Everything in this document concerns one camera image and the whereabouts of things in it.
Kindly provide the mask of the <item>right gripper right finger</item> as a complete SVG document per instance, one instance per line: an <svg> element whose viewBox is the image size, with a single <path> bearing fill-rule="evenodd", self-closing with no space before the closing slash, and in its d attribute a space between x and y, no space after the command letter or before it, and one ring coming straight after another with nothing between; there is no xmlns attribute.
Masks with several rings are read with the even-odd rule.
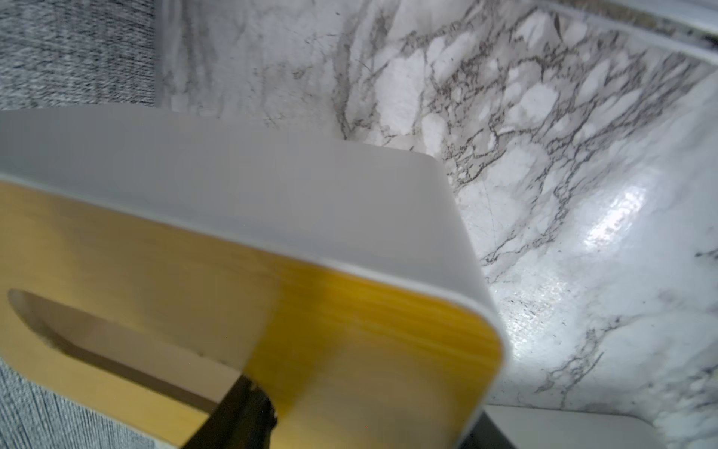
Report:
<svg viewBox="0 0 718 449"><path fill-rule="evenodd" d="M473 430L462 441L460 449L515 449L487 413L483 413Z"/></svg>

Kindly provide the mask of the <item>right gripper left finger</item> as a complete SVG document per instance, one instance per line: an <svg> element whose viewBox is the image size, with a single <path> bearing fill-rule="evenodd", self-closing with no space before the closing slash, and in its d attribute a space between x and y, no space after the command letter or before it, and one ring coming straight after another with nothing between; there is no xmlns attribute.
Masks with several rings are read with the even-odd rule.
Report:
<svg viewBox="0 0 718 449"><path fill-rule="evenodd" d="M183 449L268 449L276 428L276 411L267 394L240 376Z"/></svg>

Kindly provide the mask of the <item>yellow lid tissue box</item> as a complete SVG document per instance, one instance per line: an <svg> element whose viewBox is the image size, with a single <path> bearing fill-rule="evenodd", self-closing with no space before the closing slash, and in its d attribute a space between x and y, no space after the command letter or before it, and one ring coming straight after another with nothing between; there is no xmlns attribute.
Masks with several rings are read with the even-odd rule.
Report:
<svg viewBox="0 0 718 449"><path fill-rule="evenodd" d="M510 357L443 165L127 104L1 115L1 357L174 445L457 448Z"/></svg>

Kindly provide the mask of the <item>bamboo lid tissue box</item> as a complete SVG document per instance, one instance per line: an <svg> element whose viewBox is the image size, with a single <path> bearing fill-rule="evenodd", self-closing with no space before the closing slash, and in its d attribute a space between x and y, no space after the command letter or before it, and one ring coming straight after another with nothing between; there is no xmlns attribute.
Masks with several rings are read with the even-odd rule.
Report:
<svg viewBox="0 0 718 449"><path fill-rule="evenodd" d="M657 430L631 416L487 406L516 448L665 448Z"/></svg>

